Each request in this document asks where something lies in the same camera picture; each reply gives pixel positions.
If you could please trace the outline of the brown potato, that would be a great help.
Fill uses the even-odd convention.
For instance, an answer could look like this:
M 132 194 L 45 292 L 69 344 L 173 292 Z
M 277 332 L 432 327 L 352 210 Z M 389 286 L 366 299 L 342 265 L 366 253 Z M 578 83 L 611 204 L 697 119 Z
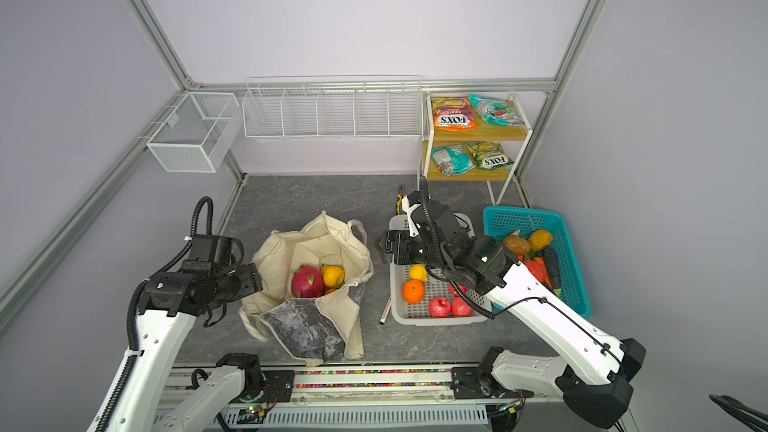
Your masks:
M 509 235 L 503 240 L 504 246 L 517 256 L 525 256 L 531 251 L 531 245 L 527 239 L 518 235 Z

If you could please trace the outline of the cream canvas grocery bag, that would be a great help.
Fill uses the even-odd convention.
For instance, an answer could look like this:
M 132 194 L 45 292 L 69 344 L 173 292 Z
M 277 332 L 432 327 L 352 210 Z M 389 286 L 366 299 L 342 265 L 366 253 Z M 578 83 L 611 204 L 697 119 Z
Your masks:
M 374 266 L 360 221 L 344 222 L 323 212 L 299 231 L 274 230 L 252 264 L 262 290 L 243 298 L 239 309 L 252 337 L 274 338 L 290 357 L 309 366 L 364 356 L 360 302 Z M 344 283 L 330 294 L 300 298 L 291 292 L 291 282 L 304 265 L 339 266 Z

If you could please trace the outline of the small yellow lemon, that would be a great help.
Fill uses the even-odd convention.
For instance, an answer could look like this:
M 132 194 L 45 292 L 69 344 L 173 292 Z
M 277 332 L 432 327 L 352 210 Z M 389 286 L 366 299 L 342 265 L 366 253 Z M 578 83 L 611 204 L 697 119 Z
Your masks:
M 414 264 L 409 269 L 409 278 L 411 280 L 418 280 L 419 282 L 427 283 L 429 281 L 429 274 L 425 266 L 421 264 Z

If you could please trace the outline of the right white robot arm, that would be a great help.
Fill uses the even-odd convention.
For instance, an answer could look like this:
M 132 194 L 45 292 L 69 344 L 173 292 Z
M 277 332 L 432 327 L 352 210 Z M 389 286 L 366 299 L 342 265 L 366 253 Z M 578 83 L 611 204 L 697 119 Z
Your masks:
M 401 195 L 399 215 L 405 226 L 376 242 L 384 262 L 424 267 L 454 291 L 456 302 L 487 320 L 514 315 L 556 353 L 537 358 L 492 347 L 476 367 L 453 371 L 457 398 L 512 396 L 518 402 L 506 411 L 518 417 L 528 398 L 553 396 L 595 427 L 622 430 L 631 381 L 646 355 L 638 341 L 593 326 L 556 295 L 553 281 L 538 280 L 501 241 L 471 235 L 468 221 L 427 189 Z

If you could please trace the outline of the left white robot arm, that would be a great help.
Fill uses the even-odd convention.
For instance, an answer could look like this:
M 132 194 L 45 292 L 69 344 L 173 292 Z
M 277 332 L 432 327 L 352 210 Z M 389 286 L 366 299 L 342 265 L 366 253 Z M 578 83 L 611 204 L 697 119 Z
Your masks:
M 228 353 L 206 376 L 194 373 L 192 394 L 155 424 L 167 379 L 181 345 L 198 317 L 213 314 L 262 288 L 240 240 L 213 232 L 213 201 L 193 210 L 183 249 L 132 293 L 126 314 L 127 349 L 89 428 L 92 431 L 202 431 L 234 400 L 263 393 L 254 354 Z

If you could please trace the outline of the green pink snack bag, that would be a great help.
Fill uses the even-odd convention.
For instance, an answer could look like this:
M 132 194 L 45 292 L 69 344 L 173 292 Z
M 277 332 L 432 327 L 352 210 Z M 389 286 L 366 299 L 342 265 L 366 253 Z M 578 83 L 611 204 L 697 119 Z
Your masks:
M 470 104 L 482 120 L 493 126 L 520 127 L 525 125 L 517 106 L 511 101 L 502 101 L 479 95 L 469 96 Z

